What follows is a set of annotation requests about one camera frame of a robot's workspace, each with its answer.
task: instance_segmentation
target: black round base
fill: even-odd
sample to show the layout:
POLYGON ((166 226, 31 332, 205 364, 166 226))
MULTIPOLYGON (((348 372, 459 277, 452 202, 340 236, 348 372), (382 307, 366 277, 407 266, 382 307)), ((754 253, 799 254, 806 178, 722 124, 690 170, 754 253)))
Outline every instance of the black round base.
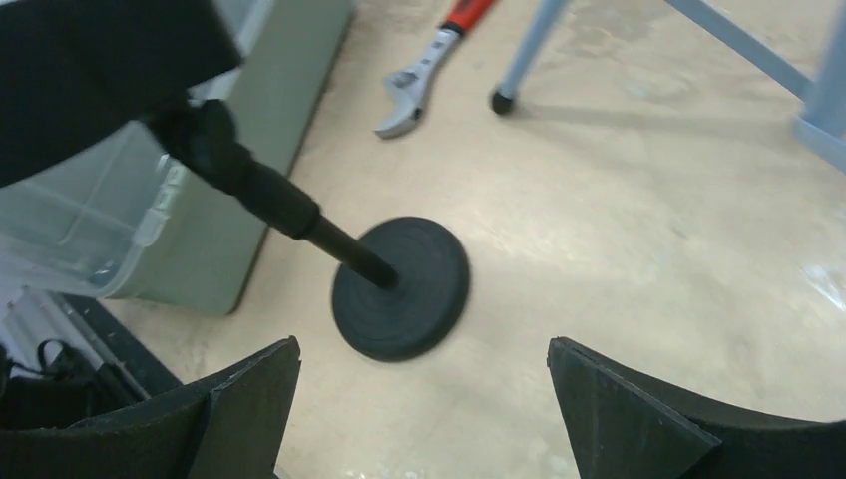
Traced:
POLYGON ((350 346, 380 361, 423 354, 455 325, 470 292, 470 264, 458 239, 437 223, 397 218, 374 227, 361 242, 399 273, 380 289, 342 265, 332 311, 350 346))
POLYGON ((491 95, 491 110, 497 115, 508 115, 514 110, 514 99, 504 97, 499 90, 491 95))

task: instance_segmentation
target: adjustable wrench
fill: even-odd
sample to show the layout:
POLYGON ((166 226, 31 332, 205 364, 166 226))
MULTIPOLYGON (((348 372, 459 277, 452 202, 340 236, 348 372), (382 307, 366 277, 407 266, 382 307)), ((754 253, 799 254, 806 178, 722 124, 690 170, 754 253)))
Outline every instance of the adjustable wrench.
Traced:
POLYGON ((458 0, 423 55, 416 62, 382 80, 395 106, 393 113, 376 127, 376 135, 389 139, 414 130, 426 108, 432 77, 462 37, 495 1, 458 0))

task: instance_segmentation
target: black device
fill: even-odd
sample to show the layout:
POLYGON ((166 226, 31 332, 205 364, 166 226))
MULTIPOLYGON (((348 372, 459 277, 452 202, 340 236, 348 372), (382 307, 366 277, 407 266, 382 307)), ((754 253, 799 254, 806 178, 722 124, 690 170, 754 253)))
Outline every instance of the black device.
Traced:
POLYGON ((187 93, 241 61, 211 0, 0 5, 0 188, 66 161, 127 122, 143 122, 166 153, 211 186, 341 262, 332 310, 355 349, 379 360, 427 351, 456 323, 469 294, 458 239, 419 218, 390 220, 361 240, 330 222, 238 142, 224 102, 197 105, 187 93))

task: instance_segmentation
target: concrete floor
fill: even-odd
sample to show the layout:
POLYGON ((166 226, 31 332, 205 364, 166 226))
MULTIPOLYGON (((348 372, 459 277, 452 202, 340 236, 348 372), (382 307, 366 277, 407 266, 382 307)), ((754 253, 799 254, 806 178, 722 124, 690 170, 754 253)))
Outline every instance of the concrete floor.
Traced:
MULTIPOLYGON (((413 135, 371 132, 381 77, 448 0, 361 0, 293 179, 356 234, 416 215, 473 266, 469 306, 425 357, 347 347, 335 264, 271 234, 241 308, 111 303, 182 380, 295 335, 279 456, 295 479, 578 477, 545 367, 551 337, 717 399, 846 417, 846 176, 789 134, 795 98, 659 0, 577 0, 513 118, 487 98, 537 1, 505 0, 446 66, 413 135)), ((839 2, 720 0, 806 71, 839 2)))

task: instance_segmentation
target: shiny floor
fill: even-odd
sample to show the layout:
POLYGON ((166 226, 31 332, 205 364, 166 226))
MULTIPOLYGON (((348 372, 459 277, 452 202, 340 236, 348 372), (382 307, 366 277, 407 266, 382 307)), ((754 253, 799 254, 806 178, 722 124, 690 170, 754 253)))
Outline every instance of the shiny floor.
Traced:
MULTIPOLYGON (((846 176, 792 139, 798 100, 660 0, 576 0, 497 118, 489 92, 537 3, 501 1, 425 124, 383 142, 381 77, 450 1, 361 0, 293 172, 356 234, 415 215, 461 239, 472 296, 441 347, 353 352, 334 262, 279 234, 231 317, 111 303, 184 381, 297 336, 283 478, 577 478, 545 365, 559 335, 734 404, 846 417, 846 176)), ((715 1, 809 72, 839 2, 811 3, 715 1)))

